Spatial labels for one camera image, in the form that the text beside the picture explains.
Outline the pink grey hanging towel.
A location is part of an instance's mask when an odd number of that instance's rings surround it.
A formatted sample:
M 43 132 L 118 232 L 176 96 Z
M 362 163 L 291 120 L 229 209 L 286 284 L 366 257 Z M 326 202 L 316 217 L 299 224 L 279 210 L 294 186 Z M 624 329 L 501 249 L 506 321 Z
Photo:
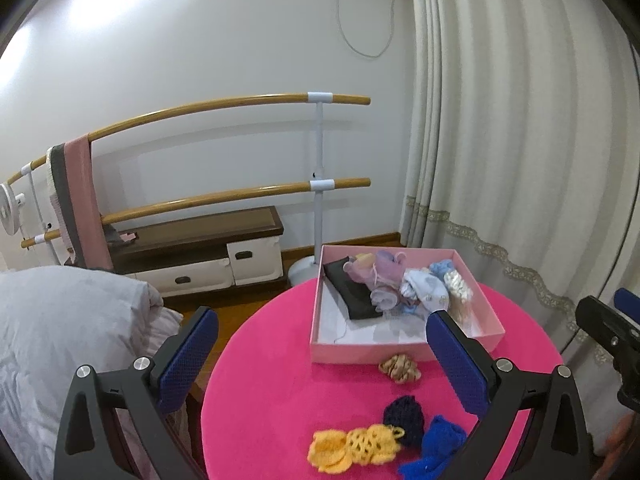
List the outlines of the pink grey hanging towel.
M 114 269 L 93 184 L 88 136 L 47 151 L 50 202 L 67 252 L 67 263 L 84 269 Z

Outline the navy crochet scrunchie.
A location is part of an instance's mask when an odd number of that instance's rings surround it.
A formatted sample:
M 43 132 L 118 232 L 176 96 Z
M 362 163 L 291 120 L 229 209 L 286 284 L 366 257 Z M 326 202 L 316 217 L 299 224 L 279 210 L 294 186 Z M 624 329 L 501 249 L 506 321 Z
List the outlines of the navy crochet scrunchie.
M 420 448 L 424 436 L 425 417 L 414 396 L 400 396 L 383 411 L 383 424 L 405 431 L 399 442 L 405 448 Z

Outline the pink cardboard box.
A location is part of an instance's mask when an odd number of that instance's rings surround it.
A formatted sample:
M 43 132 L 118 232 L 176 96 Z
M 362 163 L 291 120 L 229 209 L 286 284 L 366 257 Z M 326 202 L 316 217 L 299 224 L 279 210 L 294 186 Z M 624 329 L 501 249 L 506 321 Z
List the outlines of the pink cardboard box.
M 471 321 L 459 324 L 462 332 L 492 351 L 506 330 L 498 319 L 486 295 L 460 255 L 453 249 L 435 248 L 382 248 L 364 246 L 326 245 L 321 249 L 314 318 L 311 325 L 311 361 L 324 364 L 378 364 L 399 353 L 414 360 L 435 359 L 427 343 L 425 325 L 430 315 L 420 304 L 413 304 L 400 295 L 400 303 L 393 310 L 382 313 L 382 318 L 351 321 L 346 304 L 333 285 L 324 276 L 326 263 L 358 254 L 387 250 L 392 254 L 407 255 L 407 269 L 423 269 L 435 261 L 451 259 L 473 292 Z

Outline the purple sheer organza scrunchie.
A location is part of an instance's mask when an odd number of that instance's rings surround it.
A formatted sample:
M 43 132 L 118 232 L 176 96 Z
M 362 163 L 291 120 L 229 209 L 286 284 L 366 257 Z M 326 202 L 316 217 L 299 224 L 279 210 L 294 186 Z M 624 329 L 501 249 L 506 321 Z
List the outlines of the purple sheer organza scrunchie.
M 400 303 L 400 284 L 406 270 L 407 255 L 378 250 L 348 257 L 343 271 L 355 283 L 366 285 L 376 312 L 393 310 Z

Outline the grey bed duvet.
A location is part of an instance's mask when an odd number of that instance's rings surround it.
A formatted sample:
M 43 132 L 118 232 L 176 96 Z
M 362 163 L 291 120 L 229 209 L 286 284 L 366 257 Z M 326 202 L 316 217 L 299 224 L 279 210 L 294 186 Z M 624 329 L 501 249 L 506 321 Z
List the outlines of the grey bed duvet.
M 25 471 L 50 479 L 58 428 L 78 367 L 97 372 L 154 356 L 182 316 L 148 283 L 38 266 L 1 275 L 1 432 Z

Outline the white small fan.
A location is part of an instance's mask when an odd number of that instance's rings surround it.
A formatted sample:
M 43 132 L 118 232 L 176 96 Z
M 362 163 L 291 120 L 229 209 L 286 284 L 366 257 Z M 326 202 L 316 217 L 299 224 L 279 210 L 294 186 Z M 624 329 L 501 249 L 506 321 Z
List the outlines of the white small fan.
M 1 223 L 6 234 L 15 235 L 21 227 L 20 209 L 25 205 L 25 195 L 15 194 L 6 183 L 1 183 L 0 210 Z

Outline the tan satin scrunchie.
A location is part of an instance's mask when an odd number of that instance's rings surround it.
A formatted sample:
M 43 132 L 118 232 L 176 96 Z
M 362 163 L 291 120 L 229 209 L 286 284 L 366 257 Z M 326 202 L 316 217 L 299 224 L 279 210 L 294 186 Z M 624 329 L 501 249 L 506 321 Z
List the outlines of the tan satin scrunchie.
M 405 353 L 390 356 L 378 364 L 378 370 L 397 385 L 411 384 L 421 378 L 418 364 Z

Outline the lower wooden ballet bar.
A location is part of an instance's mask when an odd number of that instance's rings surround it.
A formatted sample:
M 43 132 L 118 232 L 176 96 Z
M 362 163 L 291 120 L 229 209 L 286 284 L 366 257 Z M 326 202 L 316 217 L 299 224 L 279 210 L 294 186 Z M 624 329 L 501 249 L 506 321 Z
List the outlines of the lower wooden ballet bar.
M 369 178 L 341 178 L 328 180 L 329 187 L 331 188 L 330 191 L 341 190 L 342 188 L 368 188 L 371 185 L 371 180 Z M 156 216 L 157 214 L 167 214 L 168 212 L 183 209 L 296 193 L 312 193 L 310 181 L 254 186 L 254 188 L 238 188 L 237 190 L 213 192 L 192 197 L 179 198 L 178 200 L 168 200 L 167 202 L 126 209 L 115 212 L 114 214 L 106 214 L 105 216 L 101 216 L 100 220 L 103 224 L 113 224 Z

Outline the royal blue microfiber cloth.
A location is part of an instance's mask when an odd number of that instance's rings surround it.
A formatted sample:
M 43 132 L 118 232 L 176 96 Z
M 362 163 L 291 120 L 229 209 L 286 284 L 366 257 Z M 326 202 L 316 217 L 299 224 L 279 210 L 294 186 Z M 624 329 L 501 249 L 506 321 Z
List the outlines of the royal blue microfiber cloth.
M 462 427 L 436 415 L 423 436 L 420 458 L 401 465 L 398 474 L 406 480 L 438 479 L 467 437 Z

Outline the dark wood low cabinet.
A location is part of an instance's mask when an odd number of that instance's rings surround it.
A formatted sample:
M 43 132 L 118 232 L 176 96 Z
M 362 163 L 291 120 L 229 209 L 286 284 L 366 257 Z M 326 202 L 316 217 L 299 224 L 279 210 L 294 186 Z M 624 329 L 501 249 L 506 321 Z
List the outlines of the dark wood low cabinet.
M 114 271 L 178 297 L 284 279 L 273 206 L 140 226 L 137 238 L 111 251 Z

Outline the upper wooden ballet bar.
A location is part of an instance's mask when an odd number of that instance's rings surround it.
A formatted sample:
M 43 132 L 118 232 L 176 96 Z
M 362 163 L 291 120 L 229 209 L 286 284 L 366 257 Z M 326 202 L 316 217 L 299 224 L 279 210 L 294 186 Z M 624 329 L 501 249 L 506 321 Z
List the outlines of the upper wooden ballet bar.
M 368 106 L 371 99 L 368 96 L 354 96 L 353 94 L 339 94 L 332 92 L 302 92 L 302 93 L 273 93 L 258 94 L 258 96 L 230 96 L 208 101 L 183 104 L 180 106 L 156 110 L 133 118 L 115 122 L 107 127 L 89 132 L 87 139 L 94 142 L 133 128 L 154 124 L 162 120 L 178 118 L 213 110 L 230 110 L 230 108 L 251 107 L 280 104 L 341 104 Z

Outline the white barre stand post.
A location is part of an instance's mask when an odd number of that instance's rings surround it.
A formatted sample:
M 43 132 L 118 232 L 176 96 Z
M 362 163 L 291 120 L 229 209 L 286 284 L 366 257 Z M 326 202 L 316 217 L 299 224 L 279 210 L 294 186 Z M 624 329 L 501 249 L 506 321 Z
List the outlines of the white barre stand post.
M 329 191 L 329 180 L 324 177 L 323 154 L 323 105 L 333 102 L 332 92 L 309 92 L 308 102 L 316 106 L 314 116 L 314 140 L 316 140 L 316 168 L 310 180 L 311 192 L 314 193 L 314 253 L 311 256 L 300 258 L 288 269 L 288 282 L 296 286 L 312 280 L 318 274 L 322 248 L 322 211 L 323 194 Z

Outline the yellow crochet item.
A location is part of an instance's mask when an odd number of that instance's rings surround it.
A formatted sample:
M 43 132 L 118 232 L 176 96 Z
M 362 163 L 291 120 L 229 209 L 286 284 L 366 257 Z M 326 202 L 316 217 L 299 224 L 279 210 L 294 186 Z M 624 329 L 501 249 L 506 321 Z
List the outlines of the yellow crochet item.
M 350 467 L 391 463 L 401 451 L 405 430 L 382 424 L 349 431 L 316 431 L 308 448 L 307 462 L 324 474 L 344 474 Z

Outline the wooden ballet bar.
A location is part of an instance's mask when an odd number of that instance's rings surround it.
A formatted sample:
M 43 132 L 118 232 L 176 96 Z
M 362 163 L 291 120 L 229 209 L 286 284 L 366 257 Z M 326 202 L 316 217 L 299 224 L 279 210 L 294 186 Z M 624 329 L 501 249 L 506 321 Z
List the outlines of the wooden ballet bar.
M 328 180 L 329 187 L 331 188 L 330 191 L 341 190 L 342 188 L 368 188 L 371 185 L 371 180 L 369 178 L 341 178 Z M 105 216 L 101 216 L 100 220 L 103 224 L 113 224 L 156 216 L 157 214 L 167 214 L 168 212 L 183 209 L 296 193 L 312 193 L 310 181 L 254 186 L 254 188 L 238 188 L 237 190 L 213 192 L 192 197 L 179 198 L 178 200 L 168 200 L 167 202 L 126 209 L 115 212 L 114 214 L 106 214 Z
M 339 94 L 332 92 L 302 92 L 302 93 L 273 93 L 258 94 L 258 96 L 230 96 L 208 101 L 183 104 L 180 106 L 156 110 L 133 118 L 115 122 L 107 127 L 89 132 L 87 139 L 94 142 L 133 128 L 154 124 L 162 120 L 178 118 L 213 110 L 230 110 L 230 108 L 251 107 L 280 104 L 341 104 L 368 106 L 371 99 L 368 96 L 354 96 L 353 94 Z

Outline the cream lace-trimmed curtain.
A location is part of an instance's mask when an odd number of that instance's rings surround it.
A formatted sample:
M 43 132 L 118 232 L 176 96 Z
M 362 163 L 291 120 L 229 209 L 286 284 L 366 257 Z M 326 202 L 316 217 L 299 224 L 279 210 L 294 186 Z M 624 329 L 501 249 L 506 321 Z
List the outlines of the cream lace-trimmed curtain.
M 401 238 L 451 246 L 576 370 L 612 362 L 577 326 L 639 237 L 638 51 L 602 0 L 412 0 Z

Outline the black pouch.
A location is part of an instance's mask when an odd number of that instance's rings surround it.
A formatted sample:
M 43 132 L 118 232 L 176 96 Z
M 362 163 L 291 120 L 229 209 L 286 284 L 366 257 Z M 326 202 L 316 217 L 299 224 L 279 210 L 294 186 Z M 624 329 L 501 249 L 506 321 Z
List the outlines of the black pouch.
M 352 280 L 344 270 L 344 265 L 351 262 L 352 260 L 345 257 L 324 264 L 322 266 L 324 276 L 343 299 L 351 321 L 382 318 L 382 313 L 378 312 L 371 302 L 370 289 L 367 285 Z

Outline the white printed baby sock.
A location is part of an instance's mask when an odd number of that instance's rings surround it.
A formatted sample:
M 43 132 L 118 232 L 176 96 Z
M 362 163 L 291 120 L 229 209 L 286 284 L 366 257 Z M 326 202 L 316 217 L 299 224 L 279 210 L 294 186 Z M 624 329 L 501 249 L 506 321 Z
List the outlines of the white printed baby sock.
M 401 296 L 413 304 L 420 304 L 428 313 L 447 311 L 450 305 L 445 283 L 427 268 L 405 270 L 399 291 Z

